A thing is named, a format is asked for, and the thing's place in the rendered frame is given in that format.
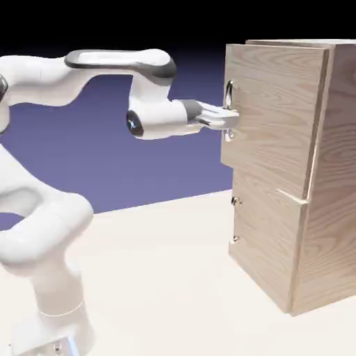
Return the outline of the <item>long curved silver handle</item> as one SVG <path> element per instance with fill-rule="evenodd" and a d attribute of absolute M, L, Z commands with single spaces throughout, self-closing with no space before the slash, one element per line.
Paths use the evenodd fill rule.
<path fill-rule="evenodd" d="M 232 80 L 229 80 L 227 82 L 226 88 L 225 88 L 225 106 L 224 109 L 227 111 L 232 110 L 232 92 L 233 92 L 233 85 L 234 82 Z M 224 133 L 224 139 L 226 142 L 231 142 L 234 138 L 234 134 L 232 132 L 232 116 L 229 116 L 227 118 L 227 126 L 223 130 Z"/>

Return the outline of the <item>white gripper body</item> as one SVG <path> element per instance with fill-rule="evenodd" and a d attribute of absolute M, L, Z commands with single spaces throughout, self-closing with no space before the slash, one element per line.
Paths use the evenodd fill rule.
<path fill-rule="evenodd" d="M 223 107 L 197 102 L 201 113 L 196 117 L 199 124 L 213 130 L 224 130 L 234 128 L 239 119 L 239 113 Z"/>

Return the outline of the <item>light wood tall door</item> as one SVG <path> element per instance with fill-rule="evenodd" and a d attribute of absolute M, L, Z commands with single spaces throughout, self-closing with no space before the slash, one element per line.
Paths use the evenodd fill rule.
<path fill-rule="evenodd" d="M 221 144 L 225 165 L 306 198 L 328 56 L 318 47 L 227 45 L 225 79 L 239 121 Z"/>

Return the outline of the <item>light wood cabinet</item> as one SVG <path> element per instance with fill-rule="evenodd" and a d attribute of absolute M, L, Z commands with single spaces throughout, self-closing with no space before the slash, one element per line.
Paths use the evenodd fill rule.
<path fill-rule="evenodd" d="M 296 316 L 356 295 L 356 40 L 248 40 L 329 51 L 296 256 Z"/>

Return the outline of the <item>light wood short door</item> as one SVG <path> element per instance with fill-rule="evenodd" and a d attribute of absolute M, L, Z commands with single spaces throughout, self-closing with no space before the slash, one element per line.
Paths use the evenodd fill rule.
<path fill-rule="evenodd" d="M 291 311 L 296 256 L 308 201 L 267 184 L 252 172 L 234 170 L 232 196 L 238 243 L 229 254 L 285 313 Z"/>

